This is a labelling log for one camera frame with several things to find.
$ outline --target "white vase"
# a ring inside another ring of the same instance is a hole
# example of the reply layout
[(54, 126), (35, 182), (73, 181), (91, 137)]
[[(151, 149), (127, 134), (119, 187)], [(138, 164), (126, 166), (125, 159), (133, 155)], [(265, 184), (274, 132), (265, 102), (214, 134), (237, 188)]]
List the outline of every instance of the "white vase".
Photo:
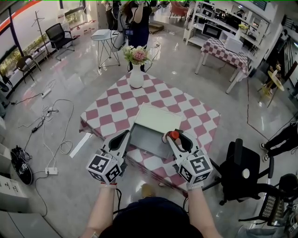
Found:
[(140, 65), (134, 65), (130, 71), (129, 85), (133, 88), (140, 88), (144, 85), (144, 73), (141, 71)]
[(235, 35), (235, 39), (239, 40), (240, 39), (240, 36), (241, 36), (241, 29), (239, 28), (238, 31), (236, 32), (236, 35)]
[(274, 76), (278, 73), (277, 70), (274, 70), (274, 72), (272, 73), (272, 78), (274, 78)]

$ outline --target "white shelving unit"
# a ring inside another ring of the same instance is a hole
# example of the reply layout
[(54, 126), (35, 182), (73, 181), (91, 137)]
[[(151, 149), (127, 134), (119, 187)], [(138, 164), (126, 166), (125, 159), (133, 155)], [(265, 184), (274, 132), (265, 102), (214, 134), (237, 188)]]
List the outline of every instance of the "white shelving unit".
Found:
[[(208, 36), (205, 36), (205, 35), (201, 34), (200, 31), (203, 30), (204, 24), (198, 23), (199, 18), (203, 18), (203, 19), (208, 20), (209, 22), (213, 22), (217, 25), (223, 26), (226, 29), (228, 29), (229, 31), (231, 31), (232, 33), (236, 33), (238, 31), (237, 29), (233, 28), (232, 26), (226, 24), (223, 21), (220, 21), (220, 20), (215, 19), (215, 18), (210, 18), (210, 17), (207, 17), (207, 16), (201, 14), (203, 4), (212, 6), (215, 9), (220, 9), (220, 10), (222, 10), (222, 11), (224, 11), (224, 12), (226, 12), (226, 13), (232, 15), (232, 16), (235, 16), (238, 19), (240, 19), (242, 22), (246, 23), (247, 25), (251, 26), (253, 29), (257, 30), (257, 28), (254, 25), (252, 25), (251, 23), (249, 23), (247, 20), (245, 20), (245, 19), (231, 13), (230, 11), (228, 11), (226, 9), (223, 9), (222, 7), (218, 7), (214, 4), (204, 2), (204, 1), (197, 1), (196, 5), (195, 5), (195, 9), (194, 9), (194, 14), (193, 14), (193, 17), (191, 19), (191, 24), (189, 26), (188, 35), (186, 37), (186, 45), (188, 44), (188, 42), (191, 42), (193, 44), (196, 44), (196, 45), (202, 47), (204, 45), (205, 41), (209, 38)], [(192, 31), (194, 31), (196, 34), (194, 34), (193, 37), (190, 37)], [(263, 55), (264, 52), (262, 50), (260, 50), (261, 49), (261, 44), (259, 42), (253, 40), (252, 38), (250, 38), (245, 33), (242, 33), (241, 37), (243, 37), (244, 39), (246, 39), (247, 41), (249, 41), (250, 43), (252, 43), (256, 47), (256, 49), (252, 52), (247, 50), (245, 47), (242, 48), (242, 52), (245, 53), (248, 57), (248, 64), (249, 65), (251, 63), (255, 62), (255, 61), (258, 61), (260, 57), (262, 57), (262, 58), (264, 57), (264, 55)]]

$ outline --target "checkered tablecloth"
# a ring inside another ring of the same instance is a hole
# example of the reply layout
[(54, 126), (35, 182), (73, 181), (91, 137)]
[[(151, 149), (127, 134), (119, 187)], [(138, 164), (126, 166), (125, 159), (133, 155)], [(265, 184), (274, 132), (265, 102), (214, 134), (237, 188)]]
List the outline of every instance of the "checkered tablecloth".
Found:
[(243, 52), (238, 54), (224, 48), (223, 44), (215, 38), (209, 38), (201, 48), (203, 53), (211, 54), (227, 63), (241, 68), (241, 71), (248, 76), (247, 56)]
[[(165, 82), (144, 74), (144, 86), (133, 89), (129, 86), (130, 73), (123, 76), (101, 95), (82, 115), (80, 132), (94, 133), (105, 139), (107, 136), (129, 129), (142, 103), (182, 116), (180, 129), (194, 136), (202, 151), (207, 153), (220, 115), (198, 99), (183, 93)], [(186, 190), (185, 180), (173, 167), (172, 159), (164, 159), (130, 146), (126, 158), (141, 172), (181, 192)]]

